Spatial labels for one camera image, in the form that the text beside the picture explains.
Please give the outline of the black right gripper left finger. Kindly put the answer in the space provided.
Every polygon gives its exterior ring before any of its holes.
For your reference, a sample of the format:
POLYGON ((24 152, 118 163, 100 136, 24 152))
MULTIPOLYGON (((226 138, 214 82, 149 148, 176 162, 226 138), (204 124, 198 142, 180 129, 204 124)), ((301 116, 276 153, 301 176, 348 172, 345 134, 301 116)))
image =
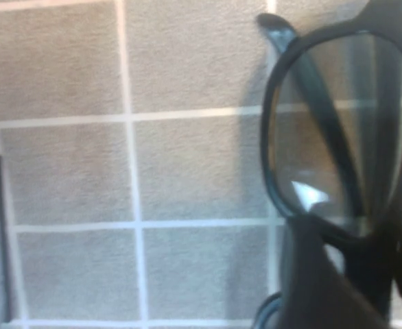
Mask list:
POLYGON ((389 328, 393 252, 312 216, 287 220, 279 328, 389 328))

